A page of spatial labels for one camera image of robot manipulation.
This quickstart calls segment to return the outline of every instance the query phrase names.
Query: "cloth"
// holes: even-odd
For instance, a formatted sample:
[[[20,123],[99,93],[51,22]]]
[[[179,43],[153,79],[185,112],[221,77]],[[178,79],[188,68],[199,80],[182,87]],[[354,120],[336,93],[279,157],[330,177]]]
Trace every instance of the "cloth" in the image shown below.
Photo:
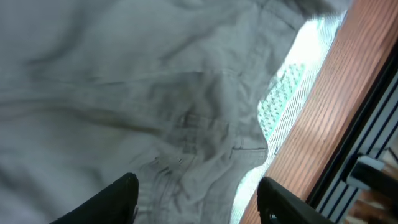
[[[127,172],[136,223],[228,223],[306,19],[339,0],[1,0],[0,220],[48,223]]]

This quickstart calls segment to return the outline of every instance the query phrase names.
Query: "gray fabric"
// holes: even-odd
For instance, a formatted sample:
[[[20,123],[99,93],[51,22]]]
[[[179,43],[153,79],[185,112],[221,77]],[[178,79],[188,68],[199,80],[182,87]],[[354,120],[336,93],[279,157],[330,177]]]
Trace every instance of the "gray fabric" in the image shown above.
[[[138,224],[228,223],[267,155],[258,101],[340,7],[303,2],[1,0],[0,220],[51,222],[133,172]]]

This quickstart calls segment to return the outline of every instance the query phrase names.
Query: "trousers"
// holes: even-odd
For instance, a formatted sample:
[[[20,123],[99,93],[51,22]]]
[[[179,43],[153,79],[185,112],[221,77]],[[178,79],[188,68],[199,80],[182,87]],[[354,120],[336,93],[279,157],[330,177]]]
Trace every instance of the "trousers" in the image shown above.
[[[136,223],[228,223],[271,78],[349,4],[0,1],[0,220],[51,222],[133,172]]]

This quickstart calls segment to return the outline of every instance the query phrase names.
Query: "black object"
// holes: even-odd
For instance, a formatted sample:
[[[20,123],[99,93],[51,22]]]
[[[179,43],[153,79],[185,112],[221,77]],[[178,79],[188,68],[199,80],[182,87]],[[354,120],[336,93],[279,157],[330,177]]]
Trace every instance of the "black object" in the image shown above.
[[[127,173],[51,224],[132,224],[137,200],[138,179]]]
[[[257,190],[257,209],[262,224],[332,224],[311,206],[269,177],[264,177]]]
[[[357,163],[351,176],[387,196],[394,202],[398,202],[398,181],[382,173],[381,171],[361,162]]]

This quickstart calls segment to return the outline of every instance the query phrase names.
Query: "wood grain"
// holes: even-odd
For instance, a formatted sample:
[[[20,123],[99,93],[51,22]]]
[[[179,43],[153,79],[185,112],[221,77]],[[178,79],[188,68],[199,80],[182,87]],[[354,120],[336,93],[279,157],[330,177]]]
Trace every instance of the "wood grain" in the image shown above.
[[[357,0],[266,176],[305,200],[398,36],[398,1]],[[256,193],[242,224],[260,223]]]

